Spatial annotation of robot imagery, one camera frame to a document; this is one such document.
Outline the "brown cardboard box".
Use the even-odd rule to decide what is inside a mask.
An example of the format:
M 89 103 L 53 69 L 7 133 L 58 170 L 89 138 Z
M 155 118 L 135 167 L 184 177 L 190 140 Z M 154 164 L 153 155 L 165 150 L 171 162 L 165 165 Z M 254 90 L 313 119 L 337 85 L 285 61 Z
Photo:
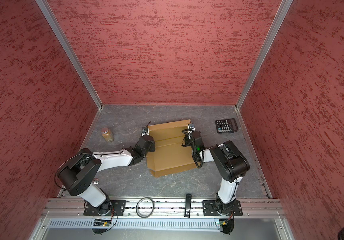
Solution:
M 192 158 L 192 148 L 183 147 L 185 134 L 191 120 L 182 120 L 148 127 L 149 135 L 155 142 L 155 151 L 146 156 L 147 167 L 156 177 L 181 173 L 195 169 L 197 166 Z

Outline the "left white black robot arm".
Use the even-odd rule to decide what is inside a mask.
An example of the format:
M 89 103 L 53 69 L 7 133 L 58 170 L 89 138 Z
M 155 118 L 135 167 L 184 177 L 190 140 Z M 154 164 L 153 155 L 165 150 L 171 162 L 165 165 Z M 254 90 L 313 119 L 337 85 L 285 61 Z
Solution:
M 106 169 L 133 166 L 154 151 L 154 139 L 149 135 L 140 137 L 135 147 L 118 152 L 98 153 L 85 148 L 62 164 L 55 176 L 71 196 L 83 198 L 98 215 L 104 216 L 112 206 L 108 195 L 93 183 L 96 174 Z

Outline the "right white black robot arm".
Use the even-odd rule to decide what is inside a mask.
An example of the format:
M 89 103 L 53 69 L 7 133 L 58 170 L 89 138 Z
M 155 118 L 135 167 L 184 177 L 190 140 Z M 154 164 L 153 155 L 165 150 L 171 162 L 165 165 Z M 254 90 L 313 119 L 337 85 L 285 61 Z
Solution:
M 223 216 L 231 213 L 236 207 L 236 193 L 241 180 L 250 170 L 250 164 L 232 141 L 206 148 L 201 132 L 185 129 L 182 147 L 191 147 L 191 155 L 198 169 L 204 163 L 214 162 L 222 182 L 216 195 L 215 210 Z

